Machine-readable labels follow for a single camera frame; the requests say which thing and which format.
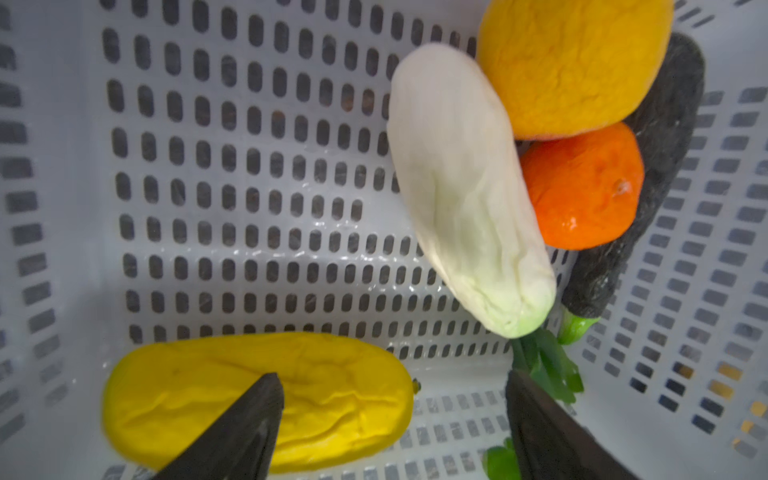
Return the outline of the white perforated plastic basket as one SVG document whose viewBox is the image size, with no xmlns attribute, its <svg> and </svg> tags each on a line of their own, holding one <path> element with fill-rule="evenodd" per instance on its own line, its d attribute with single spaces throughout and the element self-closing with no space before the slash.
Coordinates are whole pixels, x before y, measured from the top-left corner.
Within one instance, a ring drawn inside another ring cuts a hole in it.
<svg viewBox="0 0 768 480">
<path fill-rule="evenodd" d="M 482 1 L 5 1 L 1 475 L 148 479 L 100 420 L 155 342 L 368 341 L 422 386 L 404 435 L 320 479 L 481 479 L 511 348 L 418 246 L 386 136 L 415 47 L 476 50 Z M 767 475 L 767 5 L 677 1 L 706 62 L 680 173 L 568 407 L 642 479 Z"/>
</svg>

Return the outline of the orange tangerine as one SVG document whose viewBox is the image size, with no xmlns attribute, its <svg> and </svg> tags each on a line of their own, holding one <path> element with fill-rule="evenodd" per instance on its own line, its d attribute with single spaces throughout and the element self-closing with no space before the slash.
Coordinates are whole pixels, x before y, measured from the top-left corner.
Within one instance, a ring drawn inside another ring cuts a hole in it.
<svg viewBox="0 0 768 480">
<path fill-rule="evenodd" d="M 607 244 L 635 219 L 645 170 L 636 137 L 623 122 L 534 143 L 521 167 L 548 246 L 580 251 Z"/>
</svg>

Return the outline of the yellow peach with red spot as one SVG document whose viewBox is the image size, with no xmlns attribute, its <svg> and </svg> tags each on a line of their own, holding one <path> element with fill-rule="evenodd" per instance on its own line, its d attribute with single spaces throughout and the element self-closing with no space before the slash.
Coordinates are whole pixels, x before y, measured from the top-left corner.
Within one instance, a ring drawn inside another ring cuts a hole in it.
<svg viewBox="0 0 768 480">
<path fill-rule="evenodd" d="M 670 1 L 492 1 L 476 59 L 518 140 L 614 124 L 647 95 L 670 41 Z"/>
</svg>

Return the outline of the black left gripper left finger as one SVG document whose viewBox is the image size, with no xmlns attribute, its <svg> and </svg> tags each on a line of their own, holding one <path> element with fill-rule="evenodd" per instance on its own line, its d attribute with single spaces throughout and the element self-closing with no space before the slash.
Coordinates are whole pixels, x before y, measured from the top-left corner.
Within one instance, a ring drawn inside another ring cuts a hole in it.
<svg viewBox="0 0 768 480">
<path fill-rule="evenodd" d="M 263 375 L 154 479 L 265 479 L 284 402 L 278 375 Z"/>
</svg>

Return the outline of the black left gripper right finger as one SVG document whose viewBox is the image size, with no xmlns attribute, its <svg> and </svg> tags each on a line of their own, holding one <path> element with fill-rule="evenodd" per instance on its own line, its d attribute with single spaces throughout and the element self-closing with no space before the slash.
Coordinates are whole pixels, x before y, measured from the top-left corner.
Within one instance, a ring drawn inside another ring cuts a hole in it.
<svg viewBox="0 0 768 480">
<path fill-rule="evenodd" d="M 636 480 L 529 375 L 509 372 L 506 404 L 523 479 Z"/>
</svg>

